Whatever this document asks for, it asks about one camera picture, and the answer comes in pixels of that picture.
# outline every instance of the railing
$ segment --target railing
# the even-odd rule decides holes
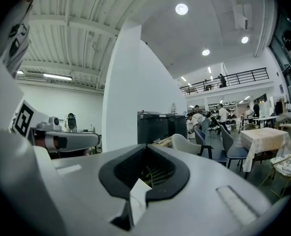
[[[180,88],[184,95],[190,95],[194,93],[205,92],[209,90],[225,88],[229,86],[235,86],[253,81],[262,81],[269,79],[267,68],[259,68],[251,71],[235,73],[224,76],[225,81],[222,79],[214,78],[213,80],[205,80]]]

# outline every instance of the fluorescent light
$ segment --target fluorescent light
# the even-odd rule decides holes
[[[60,75],[54,75],[54,74],[43,74],[45,77],[53,78],[53,79],[61,79],[61,80],[67,80],[72,81],[72,78],[66,77],[66,76],[60,76]]]
[[[188,7],[187,7],[187,5],[180,3],[176,6],[175,10],[176,10],[177,14],[185,15],[188,12]]]
[[[207,56],[207,55],[209,55],[210,54],[210,50],[209,49],[205,49],[204,51],[203,51],[203,56]]]
[[[246,36],[243,37],[243,38],[242,38],[242,43],[243,43],[243,44],[246,44],[247,42],[248,42],[248,37],[246,37]]]

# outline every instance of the patterned cushion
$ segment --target patterned cushion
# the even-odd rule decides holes
[[[271,162],[271,164],[274,164],[274,163],[280,162],[281,160],[288,158],[290,156],[291,155],[278,156],[278,157],[272,158],[270,160],[270,162]],[[279,173],[291,177],[291,158],[287,161],[280,163],[280,164],[276,164],[273,167]]]

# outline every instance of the floor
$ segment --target floor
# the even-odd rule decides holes
[[[241,146],[240,142],[240,136],[237,132],[237,130],[234,130],[231,132],[232,137],[234,139],[234,142],[237,146]],[[196,143],[195,139],[190,139],[190,142]],[[213,147],[212,154],[217,153],[218,151],[223,150],[223,145],[222,145],[222,134],[217,135],[216,132],[212,131],[210,132],[210,135],[207,135],[205,139],[205,144],[206,145],[211,145]],[[204,150],[204,157],[207,157],[208,152],[207,149]],[[241,177],[245,176],[245,173],[243,170],[239,172],[239,166],[237,166],[238,160],[232,160],[231,165],[230,165],[230,170],[235,172],[236,174],[240,175]],[[254,186],[259,187],[261,182],[266,178],[266,176],[269,174],[271,171],[271,165],[269,161],[264,161],[262,162],[261,165],[256,162],[255,166],[253,167],[252,171],[249,173],[247,177],[247,181],[252,183]],[[280,194],[282,188],[285,186],[285,181],[281,177],[275,177],[274,180],[266,180],[264,185],[260,187],[260,190],[270,199],[272,203],[275,203],[276,201],[279,200],[279,198],[273,194],[270,190],[273,189],[276,193]]]

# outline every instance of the gray chair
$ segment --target gray chair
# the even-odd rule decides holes
[[[239,171],[241,171],[243,166],[243,160],[246,159],[248,151],[243,147],[236,147],[234,145],[233,137],[224,129],[222,125],[220,125],[220,128],[222,131],[224,152],[226,154],[226,157],[229,159],[228,168],[230,167],[232,160],[241,160],[239,169]]]
[[[196,144],[201,145],[201,151],[200,151],[200,156],[203,154],[203,151],[205,148],[208,149],[208,154],[209,154],[209,158],[212,159],[212,147],[210,145],[205,145],[204,144],[204,140],[205,140],[205,133],[202,132],[198,126],[196,126],[194,128],[195,131],[195,137],[196,137]]]
[[[172,145],[174,149],[193,155],[198,155],[201,151],[201,145],[193,144],[179,134],[172,135]]]

